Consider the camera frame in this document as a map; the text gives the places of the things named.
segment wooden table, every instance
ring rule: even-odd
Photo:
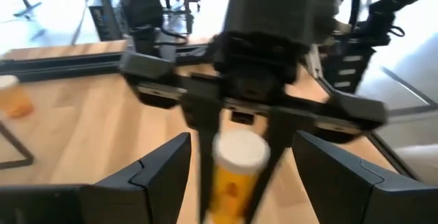
[[[122,51],[124,41],[91,45],[19,49],[7,58],[29,59]],[[188,66],[181,72],[214,73],[210,66]],[[0,171],[0,184],[95,183],[162,145],[180,132],[189,131],[180,108],[161,110],[142,105],[117,74],[25,84],[36,110],[6,125],[35,154],[34,165]],[[297,97],[324,101],[327,94],[305,71],[288,92]],[[265,121],[257,119],[255,131]],[[223,129],[243,127],[228,119]],[[196,153],[197,141],[192,132]],[[18,154],[0,140],[0,160]],[[394,170],[367,138],[342,147],[377,165]],[[192,156],[188,186],[179,223],[197,223],[196,156]],[[298,176],[290,149],[284,155],[257,214],[256,223],[317,223]]]

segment wooden tabletop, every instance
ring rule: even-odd
[[[125,41],[101,42],[41,49],[19,49],[5,57],[15,60],[117,52]],[[210,66],[187,66],[182,73],[214,73]],[[51,80],[25,84],[36,110],[6,125],[34,153],[33,165],[0,171],[0,184],[90,183],[120,170],[177,134],[192,132],[193,155],[195,133],[188,129],[180,107],[162,110],[142,105],[118,74]],[[327,94],[305,71],[300,80],[289,86],[288,93],[297,97],[324,101]],[[256,120],[253,129],[265,125]],[[228,119],[222,130],[244,127]],[[365,137],[342,147],[366,160],[394,170]],[[19,155],[0,139],[0,161],[18,159]],[[196,156],[192,156],[190,175],[179,223],[197,223]],[[256,223],[318,223],[304,186],[299,178],[294,156],[287,150],[263,199]]]

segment floor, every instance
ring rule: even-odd
[[[67,45],[78,25],[84,0],[42,1],[33,21],[0,22],[0,52],[17,47]],[[438,185],[438,7],[436,0],[420,0],[397,13],[395,25],[406,32],[404,38],[392,37],[388,47],[376,48],[358,95],[379,99],[389,109],[389,124],[378,135],[409,165],[420,180]],[[0,21],[11,14],[20,0],[8,0]],[[338,16],[348,19],[348,0]],[[220,31],[227,0],[202,0],[195,14],[194,34],[211,35]],[[366,18],[366,11],[361,18]],[[34,37],[41,29],[45,33]],[[90,14],[85,19],[77,43],[96,42]]]

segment pill bottle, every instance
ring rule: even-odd
[[[16,76],[0,76],[0,110],[10,118],[20,118],[34,110],[34,105]]]
[[[250,130],[216,135],[209,222],[241,223],[248,199],[269,156],[267,142]]]

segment white bottle cap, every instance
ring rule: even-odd
[[[235,130],[217,134],[213,157],[217,164],[237,174],[254,174],[268,161],[267,142],[250,130]]]
[[[13,75],[0,76],[0,90],[9,89],[17,85],[20,81]]]

